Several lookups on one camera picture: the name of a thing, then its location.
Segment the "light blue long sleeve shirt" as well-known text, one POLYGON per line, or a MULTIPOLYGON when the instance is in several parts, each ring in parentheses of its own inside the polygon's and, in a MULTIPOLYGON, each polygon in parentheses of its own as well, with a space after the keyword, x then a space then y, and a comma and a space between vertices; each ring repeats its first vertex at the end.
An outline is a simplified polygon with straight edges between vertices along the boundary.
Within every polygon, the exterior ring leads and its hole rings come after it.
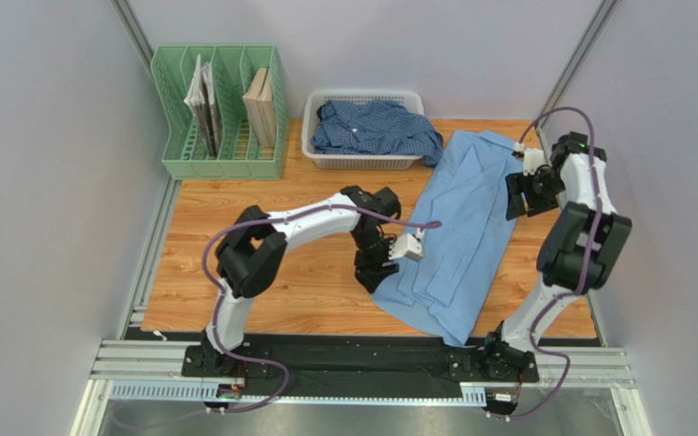
POLYGON ((522 164, 513 150, 493 131, 453 134, 410 216, 442 225, 425 231, 421 261, 402 259, 382 281, 375 304, 448 346, 466 344, 514 231, 505 178, 522 164))

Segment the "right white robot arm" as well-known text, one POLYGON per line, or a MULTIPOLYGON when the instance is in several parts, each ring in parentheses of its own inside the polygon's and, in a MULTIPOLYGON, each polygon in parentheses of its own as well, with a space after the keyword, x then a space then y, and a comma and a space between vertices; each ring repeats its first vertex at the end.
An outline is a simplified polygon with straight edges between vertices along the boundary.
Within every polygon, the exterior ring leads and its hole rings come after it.
POLYGON ((533 217, 562 208, 536 260, 539 278, 521 307, 486 335, 478 348, 452 348, 454 382, 536 382, 540 339, 575 299, 602 288, 633 223, 613 206, 606 187, 606 151, 586 134, 570 132, 552 151, 514 145, 523 169, 506 176, 506 217, 533 217))

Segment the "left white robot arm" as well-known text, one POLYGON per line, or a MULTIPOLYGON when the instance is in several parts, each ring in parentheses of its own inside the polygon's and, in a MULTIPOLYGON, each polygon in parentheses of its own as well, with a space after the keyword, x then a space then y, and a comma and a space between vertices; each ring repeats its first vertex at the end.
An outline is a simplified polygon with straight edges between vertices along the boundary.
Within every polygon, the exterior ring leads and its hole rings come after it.
POLYGON ((354 278, 368 293, 398 272, 391 250, 395 236, 382 230, 394 223, 402 206, 388 187, 369 193, 348 186, 321 202, 290 211, 266 213, 246 208, 235 223, 214 236, 202 254, 204 276, 216 287, 217 299, 199 345, 187 348, 186 377, 229 377, 244 370, 237 350, 254 298, 268 290, 284 256, 308 243, 338 233, 352 236, 356 247, 354 278))

